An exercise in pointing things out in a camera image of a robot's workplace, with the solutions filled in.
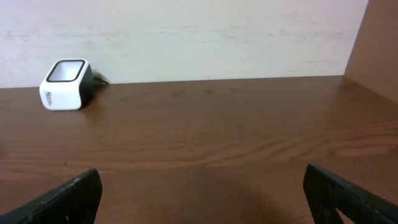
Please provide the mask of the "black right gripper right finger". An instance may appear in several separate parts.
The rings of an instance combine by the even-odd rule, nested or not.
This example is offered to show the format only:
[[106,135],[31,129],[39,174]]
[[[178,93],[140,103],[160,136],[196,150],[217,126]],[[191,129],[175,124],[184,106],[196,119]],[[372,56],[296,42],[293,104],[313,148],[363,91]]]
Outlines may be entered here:
[[354,223],[397,223],[397,205],[317,164],[309,164],[303,189],[316,224],[343,223],[343,213]]

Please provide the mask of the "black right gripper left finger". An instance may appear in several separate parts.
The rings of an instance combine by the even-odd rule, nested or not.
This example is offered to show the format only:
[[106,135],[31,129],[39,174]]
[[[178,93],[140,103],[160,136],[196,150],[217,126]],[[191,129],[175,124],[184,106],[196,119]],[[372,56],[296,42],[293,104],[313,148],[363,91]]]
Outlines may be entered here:
[[1,223],[93,224],[102,191],[99,172],[89,169],[29,203],[1,215]]

